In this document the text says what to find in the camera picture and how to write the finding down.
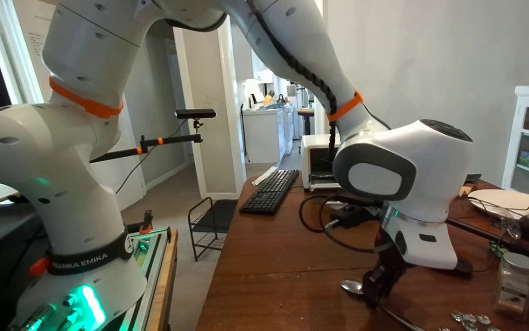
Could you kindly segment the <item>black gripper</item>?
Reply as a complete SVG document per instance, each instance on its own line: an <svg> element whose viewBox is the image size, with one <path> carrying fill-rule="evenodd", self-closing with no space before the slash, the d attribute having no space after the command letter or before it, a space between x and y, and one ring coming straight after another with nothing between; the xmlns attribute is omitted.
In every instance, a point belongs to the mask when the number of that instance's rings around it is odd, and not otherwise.
<svg viewBox="0 0 529 331"><path fill-rule="evenodd" d="M362 293L369 308L376 308L389 297L395 284L406 273L408 264L400 258L399 249L391 243L376 247L376 266L364 275Z"/></svg>

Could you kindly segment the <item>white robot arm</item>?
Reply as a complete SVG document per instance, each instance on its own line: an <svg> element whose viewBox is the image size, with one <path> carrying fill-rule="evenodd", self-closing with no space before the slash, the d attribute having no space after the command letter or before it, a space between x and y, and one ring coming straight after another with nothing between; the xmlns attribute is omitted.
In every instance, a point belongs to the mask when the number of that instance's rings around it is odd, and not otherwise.
<svg viewBox="0 0 529 331"><path fill-rule="evenodd" d="M51 243L13 328L103 331L143 297L147 280L117 197L92 166L123 131L169 128L151 104L125 100L147 36L158 25L213 32L224 23L239 26L275 76L323 106L336 183L386 203L365 299L380 302L410 267L457 267L444 221L466 175L470 139L437 120L391 129L373 117L340 69L314 0L59 0L42 47L48 102L0 107L0 183L27 199Z"/></svg>

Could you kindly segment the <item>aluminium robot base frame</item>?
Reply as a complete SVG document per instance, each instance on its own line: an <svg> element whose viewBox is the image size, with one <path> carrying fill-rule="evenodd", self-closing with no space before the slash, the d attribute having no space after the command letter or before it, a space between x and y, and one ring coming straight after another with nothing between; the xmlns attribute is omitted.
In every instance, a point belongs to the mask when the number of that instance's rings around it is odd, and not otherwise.
<svg viewBox="0 0 529 331"><path fill-rule="evenodd" d="M72 277L44 273L5 331L169 331L178 232L129 238L129 262Z"/></svg>

